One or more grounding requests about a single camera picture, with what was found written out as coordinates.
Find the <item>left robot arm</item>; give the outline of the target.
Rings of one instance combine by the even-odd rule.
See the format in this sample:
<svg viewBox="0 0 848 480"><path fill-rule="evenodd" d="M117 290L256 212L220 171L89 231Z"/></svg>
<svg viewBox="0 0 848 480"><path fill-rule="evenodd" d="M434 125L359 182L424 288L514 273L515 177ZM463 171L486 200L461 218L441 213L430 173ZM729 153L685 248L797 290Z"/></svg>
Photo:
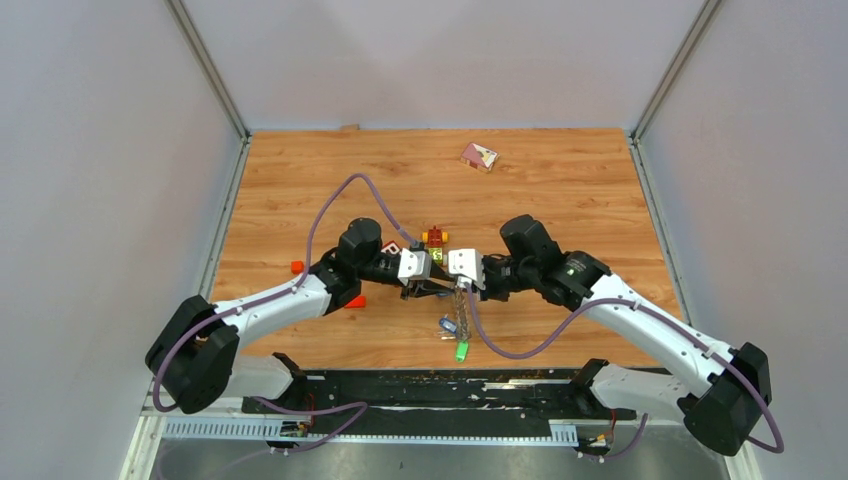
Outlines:
<svg viewBox="0 0 848 480"><path fill-rule="evenodd" d="M344 308L365 282L400 288L404 298L449 294L453 277L420 244L383 251L380 225L353 220L335 248L292 280L258 294L213 304L185 299L153 342L145 364L185 414L220 398L259 396L283 413L298 411L306 386L281 356L243 356L241 350L299 321Z"/></svg>

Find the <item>aluminium frame post right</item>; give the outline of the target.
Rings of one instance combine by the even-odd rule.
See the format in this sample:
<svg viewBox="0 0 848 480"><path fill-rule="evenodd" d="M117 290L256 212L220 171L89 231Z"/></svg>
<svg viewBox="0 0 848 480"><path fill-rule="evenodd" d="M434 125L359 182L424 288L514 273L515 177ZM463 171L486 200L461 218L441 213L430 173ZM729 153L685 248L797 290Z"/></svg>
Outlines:
<svg viewBox="0 0 848 480"><path fill-rule="evenodd" d="M630 138L633 143L640 142L650 129L665 99L673 89L675 82L685 69L690 57L695 52L703 35L709 29L715 15L723 4L724 2L722 0L705 0L701 2L694 20L673 54L660 81L640 114L635 127L631 130Z"/></svg>

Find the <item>red window toy brick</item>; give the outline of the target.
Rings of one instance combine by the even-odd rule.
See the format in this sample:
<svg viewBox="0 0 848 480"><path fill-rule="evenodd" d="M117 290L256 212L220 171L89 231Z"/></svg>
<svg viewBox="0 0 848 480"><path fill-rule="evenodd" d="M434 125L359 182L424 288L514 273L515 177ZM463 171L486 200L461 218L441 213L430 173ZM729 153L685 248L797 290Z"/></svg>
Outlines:
<svg viewBox="0 0 848 480"><path fill-rule="evenodd" d="M381 252L388 255L399 255L401 253L402 248L395 241L388 241L381 248Z"/></svg>

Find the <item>small red toy brick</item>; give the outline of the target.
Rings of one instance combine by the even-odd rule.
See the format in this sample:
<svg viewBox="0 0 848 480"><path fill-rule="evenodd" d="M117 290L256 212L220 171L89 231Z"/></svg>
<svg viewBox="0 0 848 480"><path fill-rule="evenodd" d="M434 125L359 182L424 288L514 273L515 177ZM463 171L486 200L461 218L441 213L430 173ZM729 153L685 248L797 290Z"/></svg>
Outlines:
<svg viewBox="0 0 848 480"><path fill-rule="evenodd" d="M348 302L344 308L345 309L362 309L367 306L367 300L364 295L358 295L354 297L350 302Z"/></svg>

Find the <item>aluminium frame post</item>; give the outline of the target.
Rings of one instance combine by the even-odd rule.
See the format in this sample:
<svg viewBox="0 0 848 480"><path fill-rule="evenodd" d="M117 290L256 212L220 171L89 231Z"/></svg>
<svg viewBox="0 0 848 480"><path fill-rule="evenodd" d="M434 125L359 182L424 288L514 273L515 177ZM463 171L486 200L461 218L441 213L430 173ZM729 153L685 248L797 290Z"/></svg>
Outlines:
<svg viewBox="0 0 848 480"><path fill-rule="evenodd" d="M170 11L201 73L223 109L226 119L240 141L246 143L250 137L250 129L239 112L236 102L230 94L185 2L182 0L165 0L164 4Z"/></svg>
<svg viewBox="0 0 848 480"><path fill-rule="evenodd" d="M690 57L695 52L703 35L709 29L715 15L723 4L724 2L722 0L705 0L701 2L694 20L673 54L660 81L640 114L635 127L631 130L630 138L633 143L640 142L650 129L665 99L673 89L675 82L685 69Z"/></svg>

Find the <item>aluminium frame post left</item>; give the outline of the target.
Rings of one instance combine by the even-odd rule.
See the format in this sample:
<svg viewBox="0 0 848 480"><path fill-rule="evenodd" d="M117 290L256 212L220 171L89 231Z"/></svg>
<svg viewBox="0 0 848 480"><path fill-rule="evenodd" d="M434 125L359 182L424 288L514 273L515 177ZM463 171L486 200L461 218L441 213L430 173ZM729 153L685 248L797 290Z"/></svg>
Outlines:
<svg viewBox="0 0 848 480"><path fill-rule="evenodd" d="M165 0L164 4L170 11L201 73L223 109L226 119L240 141L246 143L250 137L250 129L239 112L236 102L230 94L185 2L182 0Z"/></svg>

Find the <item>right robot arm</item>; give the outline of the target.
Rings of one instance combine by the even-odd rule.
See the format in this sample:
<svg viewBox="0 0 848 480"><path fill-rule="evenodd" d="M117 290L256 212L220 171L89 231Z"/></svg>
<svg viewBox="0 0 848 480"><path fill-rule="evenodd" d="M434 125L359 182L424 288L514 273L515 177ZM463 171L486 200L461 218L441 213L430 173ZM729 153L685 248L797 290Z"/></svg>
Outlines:
<svg viewBox="0 0 848 480"><path fill-rule="evenodd" d="M772 385L767 354L746 342L739 347L677 320L647 300L608 265L584 251L564 251L530 215L500 229L507 254L472 256L467 291L474 318L477 301L505 302L534 291L564 307L568 317L544 341L521 353L538 355L581 316L616 332L664 368L650 373L593 359L579 372L571 403L584 417L627 409L683 425L703 446L736 455L750 443L781 454L785 440L770 411Z"/></svg>

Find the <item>red toy brick car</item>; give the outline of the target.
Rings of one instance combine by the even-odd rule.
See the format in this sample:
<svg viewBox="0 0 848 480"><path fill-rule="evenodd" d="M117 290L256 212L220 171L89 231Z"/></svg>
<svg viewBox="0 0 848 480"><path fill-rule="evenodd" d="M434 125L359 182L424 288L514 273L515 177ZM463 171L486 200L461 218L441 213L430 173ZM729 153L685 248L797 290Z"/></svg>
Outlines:
<svg viewBox="0 0 848 480"><path fill-rule="evenodd" d="M432 259L440 266L447 265L447 254L445 245L449 241L449 234L439 226L432 226L421 234L421 240Z"/></svg>

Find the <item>blue key tag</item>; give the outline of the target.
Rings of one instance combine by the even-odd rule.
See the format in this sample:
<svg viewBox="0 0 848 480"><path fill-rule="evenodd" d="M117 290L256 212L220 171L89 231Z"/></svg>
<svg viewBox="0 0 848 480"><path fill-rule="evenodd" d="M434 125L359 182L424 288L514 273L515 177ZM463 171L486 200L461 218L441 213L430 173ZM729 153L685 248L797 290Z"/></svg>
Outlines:
<svg viewBox="0 0 848 480"><path fill-rule="evenodd" d="M451 334L456 334L458 332L458 325L447 317L443 317L439 320L439 326L444 331Z"/></svg>

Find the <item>red patterned card box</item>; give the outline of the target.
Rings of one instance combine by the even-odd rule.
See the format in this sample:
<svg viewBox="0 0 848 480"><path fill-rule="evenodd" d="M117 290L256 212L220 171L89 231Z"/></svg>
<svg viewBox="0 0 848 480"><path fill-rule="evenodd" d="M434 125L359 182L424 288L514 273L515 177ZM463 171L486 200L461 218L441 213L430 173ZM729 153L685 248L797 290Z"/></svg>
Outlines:
<svg viewBox="0 0 848 480"><path fill-rule="evenodd" d="M460 154L460 161L476 170L489 173L499 157L498 152L470 142Z"/></svg>

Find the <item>green key tag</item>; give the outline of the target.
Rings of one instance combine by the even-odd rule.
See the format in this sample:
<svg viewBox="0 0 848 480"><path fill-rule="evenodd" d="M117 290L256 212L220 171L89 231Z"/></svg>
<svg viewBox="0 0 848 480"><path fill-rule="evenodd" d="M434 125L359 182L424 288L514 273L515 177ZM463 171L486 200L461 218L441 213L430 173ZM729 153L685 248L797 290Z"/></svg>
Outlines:
<svg viewBox="0 0 848 480"><path fill-rule="evenodd" d="M467 358L468 350L469 342L467 340L459 341L455 350L455 361L463 363Z"/></svg>

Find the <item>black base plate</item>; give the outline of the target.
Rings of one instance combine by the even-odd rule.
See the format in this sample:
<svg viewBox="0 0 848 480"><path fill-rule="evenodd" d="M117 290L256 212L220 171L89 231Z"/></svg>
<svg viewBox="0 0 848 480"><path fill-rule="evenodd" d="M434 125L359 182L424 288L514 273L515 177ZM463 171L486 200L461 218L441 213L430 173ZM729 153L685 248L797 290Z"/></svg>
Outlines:
<svg viewBox="0 0 848 480"><path fill-rule="evenodd" d="M298 411L321 411L311 428L329 433L367 404L348 435L404 437L547 437L552 420L632 421L632 410L611 412L571 385L574 369L334 369L307 370L279 399Z"/></svg>

